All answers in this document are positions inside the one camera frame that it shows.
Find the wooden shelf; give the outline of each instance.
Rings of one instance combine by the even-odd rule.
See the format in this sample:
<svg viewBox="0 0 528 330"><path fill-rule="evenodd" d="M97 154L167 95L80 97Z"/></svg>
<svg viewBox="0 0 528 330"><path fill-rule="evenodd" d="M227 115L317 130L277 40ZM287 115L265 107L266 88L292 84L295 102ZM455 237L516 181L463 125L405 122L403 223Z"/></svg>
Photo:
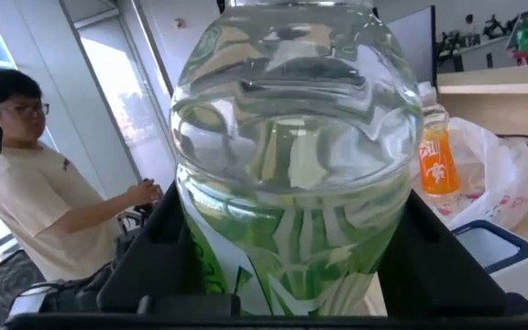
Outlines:
<svg viewBox="0 0 528 330"><path fill-rule="evenodd" d="M440 94L528 94L528 66L437 75Z"/></svg>

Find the mesh chair back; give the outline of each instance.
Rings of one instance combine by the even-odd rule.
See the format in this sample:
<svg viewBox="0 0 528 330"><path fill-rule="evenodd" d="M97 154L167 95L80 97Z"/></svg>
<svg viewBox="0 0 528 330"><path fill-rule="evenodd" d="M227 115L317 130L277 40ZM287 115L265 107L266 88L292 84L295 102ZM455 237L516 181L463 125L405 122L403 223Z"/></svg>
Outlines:
<svg viewBox="0 0 528 330"><path fill-rule="evenodd" d="M18 250L0 262L0 324L18 294L34 283L45 281L38 267L24 250Z"/></svg>

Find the eyeglasses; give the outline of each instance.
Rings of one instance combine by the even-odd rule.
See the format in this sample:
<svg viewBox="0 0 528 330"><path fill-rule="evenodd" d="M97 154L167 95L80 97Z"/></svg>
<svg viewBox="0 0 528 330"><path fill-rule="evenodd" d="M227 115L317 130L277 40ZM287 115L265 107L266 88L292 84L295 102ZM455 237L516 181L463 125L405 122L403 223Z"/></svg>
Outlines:
<svg viewBox="0 0 528 330"><path fill-rule="evenodd" d="M16 105L11 106L8 109L17 112L20 116L31 116L34 114L43 114L45 116L50 111L50 104Z"/></svg>

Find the bottle cap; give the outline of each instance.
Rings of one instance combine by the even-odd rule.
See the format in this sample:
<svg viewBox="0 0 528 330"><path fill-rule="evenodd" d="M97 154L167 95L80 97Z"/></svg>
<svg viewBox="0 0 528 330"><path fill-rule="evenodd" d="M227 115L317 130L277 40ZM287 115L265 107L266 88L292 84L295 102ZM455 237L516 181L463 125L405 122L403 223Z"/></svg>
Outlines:
<svg viewBox="0 0 528 330"><path fill-rule="evenodd" d="M430 82L421 82L419 83L419 96L422 101L437 100L437 90Z"/></svg>

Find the ceiling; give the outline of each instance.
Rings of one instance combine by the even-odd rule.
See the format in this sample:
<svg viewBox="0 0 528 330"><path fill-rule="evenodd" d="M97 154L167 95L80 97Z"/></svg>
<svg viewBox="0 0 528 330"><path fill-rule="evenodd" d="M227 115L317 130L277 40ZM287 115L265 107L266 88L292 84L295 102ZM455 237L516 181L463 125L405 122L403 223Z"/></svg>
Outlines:
<svg viewBox="0 0 528 330"><path fill-rule="evenodd" d="M116 0L64 0L72 22L94 17L116 8Z"/></svg>

